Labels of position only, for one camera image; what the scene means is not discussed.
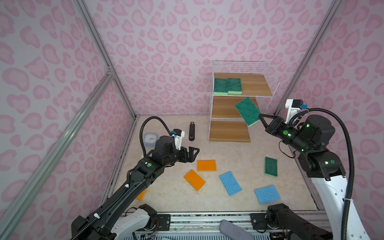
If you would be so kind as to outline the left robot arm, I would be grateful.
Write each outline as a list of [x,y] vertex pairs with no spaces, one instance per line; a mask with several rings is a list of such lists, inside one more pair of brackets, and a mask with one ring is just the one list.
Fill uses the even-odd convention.
[[[146,151],[143,131],[151,120],[158,120],[166,129],[167,135],[159,137],[155,148]],[[170,130],[165,122],[156,116],[147,118],[139,133],[144,157],[127,172],[122,186],[94,212],[86,218],[78,216],[71,225],[73,240],[118,240],[137,230],[156,231],[157,211],[147,204],[138,207],[132,214],[122,218],[131,203],[175,163],[192,163],[200,150],[185,148],[182,140],[185,133],[180,129]]]

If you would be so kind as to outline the green sponge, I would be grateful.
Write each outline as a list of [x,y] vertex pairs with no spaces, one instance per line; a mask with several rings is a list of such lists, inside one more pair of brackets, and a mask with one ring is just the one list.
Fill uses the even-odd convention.
[[213,94],[217,96],[226,96],[228,95],[228,79],[214,79],[214,90]]
[[276,159],[265,157],[264,174],[272,177],[278,176],[278,161]]
[[235,108],[237,109],[237,111],[239,112],[248,127],[252,126],[260,120],[259,115],[261,112],[249,97],[246,97],[245,99],[237,103],[235,105]]
[[243,93],[242,81],[239,78],[228,78],[228,94],[241,95]]

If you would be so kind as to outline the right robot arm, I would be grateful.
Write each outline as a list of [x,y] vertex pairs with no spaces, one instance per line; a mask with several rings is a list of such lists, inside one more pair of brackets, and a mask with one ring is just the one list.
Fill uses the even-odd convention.
[[[327,146],[335,133],[325,113],[333,117],[345,135],[349,160],[346,171],[341,159]],[[297,216],[284,204],[268,207],[269,224],[280,225],[303,240],[368,240],[354,205],[352,195],[355,179],[355,162],[351,138],[344,122],[333,112],[321,108],[309,108],[295,114],[288,122],[279,116],[260,114],[268,134],[299,152],[301,168],[316,187],[325,207],[331,232],[320,229]]]

